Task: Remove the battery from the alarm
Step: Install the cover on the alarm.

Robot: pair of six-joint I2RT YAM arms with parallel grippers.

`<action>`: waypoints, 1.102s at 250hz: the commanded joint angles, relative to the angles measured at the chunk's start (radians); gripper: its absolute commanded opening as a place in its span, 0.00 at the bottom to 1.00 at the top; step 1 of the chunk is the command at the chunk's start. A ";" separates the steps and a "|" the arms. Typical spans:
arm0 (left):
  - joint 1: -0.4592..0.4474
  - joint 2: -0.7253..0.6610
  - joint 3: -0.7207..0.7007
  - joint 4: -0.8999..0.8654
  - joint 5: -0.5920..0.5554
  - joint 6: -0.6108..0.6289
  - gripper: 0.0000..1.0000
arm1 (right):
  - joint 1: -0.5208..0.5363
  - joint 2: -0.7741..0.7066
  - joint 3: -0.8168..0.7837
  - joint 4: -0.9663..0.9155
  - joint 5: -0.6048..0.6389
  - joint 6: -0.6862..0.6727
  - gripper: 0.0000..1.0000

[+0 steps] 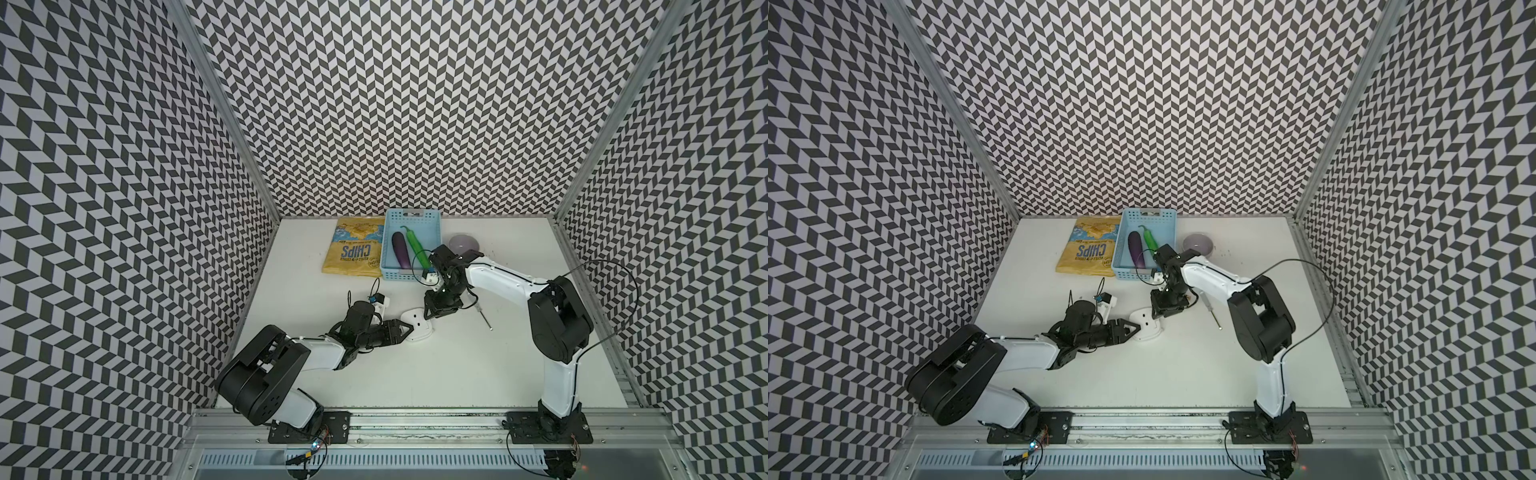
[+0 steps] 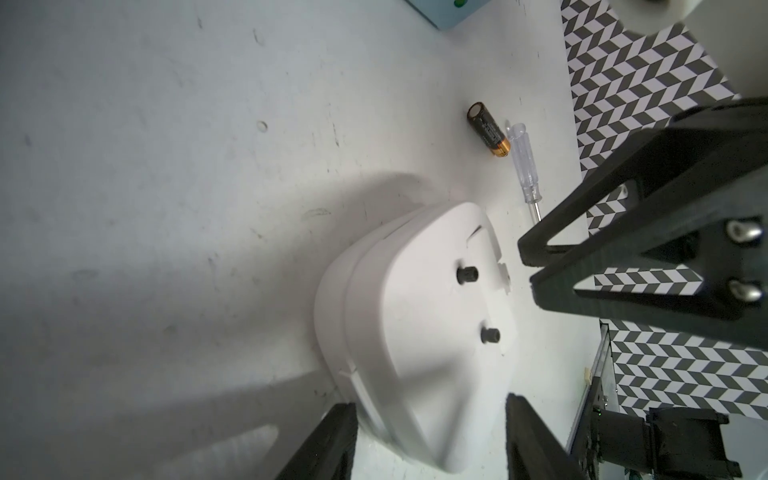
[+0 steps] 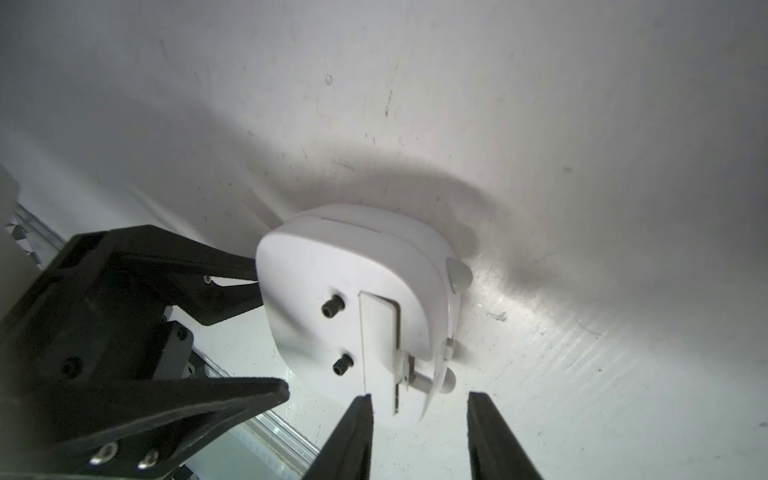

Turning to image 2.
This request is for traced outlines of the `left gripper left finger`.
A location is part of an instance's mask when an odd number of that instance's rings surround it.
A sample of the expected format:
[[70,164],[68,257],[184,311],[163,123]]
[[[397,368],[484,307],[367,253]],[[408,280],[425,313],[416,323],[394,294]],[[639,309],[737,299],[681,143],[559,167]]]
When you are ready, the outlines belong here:
[[359,421],[354,403],[335,404],[278,473],[278,480],[352,478]]

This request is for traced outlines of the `AA battery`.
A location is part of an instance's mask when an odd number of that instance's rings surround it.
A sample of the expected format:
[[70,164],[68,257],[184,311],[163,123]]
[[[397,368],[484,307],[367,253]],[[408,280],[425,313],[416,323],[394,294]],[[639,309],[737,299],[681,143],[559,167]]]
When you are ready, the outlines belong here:
[[503,158],[509,155],[511,146],[508,138],[482,102],[472,104],[466,118],[473,131],[494,156]]

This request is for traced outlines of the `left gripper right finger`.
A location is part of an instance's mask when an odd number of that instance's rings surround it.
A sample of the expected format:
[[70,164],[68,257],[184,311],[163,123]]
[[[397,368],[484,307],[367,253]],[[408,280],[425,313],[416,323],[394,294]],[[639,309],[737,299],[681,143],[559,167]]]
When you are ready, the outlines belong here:
[[509,480],[586,479],[524,397],[509,394],[505,411]]

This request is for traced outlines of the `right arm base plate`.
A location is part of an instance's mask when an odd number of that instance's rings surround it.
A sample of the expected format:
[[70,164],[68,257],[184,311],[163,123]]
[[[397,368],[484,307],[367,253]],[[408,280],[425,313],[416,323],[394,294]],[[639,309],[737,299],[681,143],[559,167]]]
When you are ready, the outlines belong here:
[[[611,338],[610,327],[606,325]],[[648,427],[643,418],[623,412],[601,411],[591,415],[591,437],[597,441],[597,455],[602,464],[614,464],[623,469],[623,479],[650,479],[651,463],[648,453]]]

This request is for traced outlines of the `white square alarm clock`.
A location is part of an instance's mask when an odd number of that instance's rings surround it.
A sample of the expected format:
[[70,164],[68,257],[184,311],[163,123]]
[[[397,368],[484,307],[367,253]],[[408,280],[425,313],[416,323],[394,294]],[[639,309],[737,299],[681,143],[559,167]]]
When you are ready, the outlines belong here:
[[401,456],[455,474],[499,419],[518,338],[492,224],[471,202],[379,226],[324,273],[322,355],[364,425]]

